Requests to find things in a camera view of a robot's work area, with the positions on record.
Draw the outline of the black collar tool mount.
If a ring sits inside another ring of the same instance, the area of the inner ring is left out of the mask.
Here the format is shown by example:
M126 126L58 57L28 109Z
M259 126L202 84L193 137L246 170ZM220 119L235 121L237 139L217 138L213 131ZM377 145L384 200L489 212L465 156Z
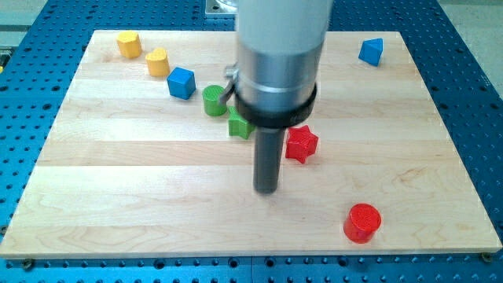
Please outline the black collar tool mount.
M288 111L270 112L245 102L236 90L235 107L243 118L257 127L288 128L302 123L310 116L317 93L318 86L314 85L311 95L300 106Z

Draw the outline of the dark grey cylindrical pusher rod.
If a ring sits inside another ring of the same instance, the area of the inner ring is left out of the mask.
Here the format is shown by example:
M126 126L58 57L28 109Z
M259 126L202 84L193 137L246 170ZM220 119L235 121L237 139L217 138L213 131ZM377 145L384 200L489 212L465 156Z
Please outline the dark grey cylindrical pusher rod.
M284 137L284 128L257 129L253 186L258 193L271 194L277 189Z

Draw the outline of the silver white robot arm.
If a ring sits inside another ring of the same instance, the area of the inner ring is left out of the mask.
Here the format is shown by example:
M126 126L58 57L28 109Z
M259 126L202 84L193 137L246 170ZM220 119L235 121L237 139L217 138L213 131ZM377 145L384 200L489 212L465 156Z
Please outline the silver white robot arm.
M305 121L317 97L317 73L332 0L237 3L237 62L219 104L230 98L255 126L253 187L261 194L278 186L287 128Z

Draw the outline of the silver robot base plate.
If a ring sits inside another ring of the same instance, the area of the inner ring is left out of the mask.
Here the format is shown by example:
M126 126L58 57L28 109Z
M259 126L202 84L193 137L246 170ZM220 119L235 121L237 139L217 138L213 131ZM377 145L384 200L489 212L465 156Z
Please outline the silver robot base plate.
M234 15L237 12L238 0L206 0L207 15Z

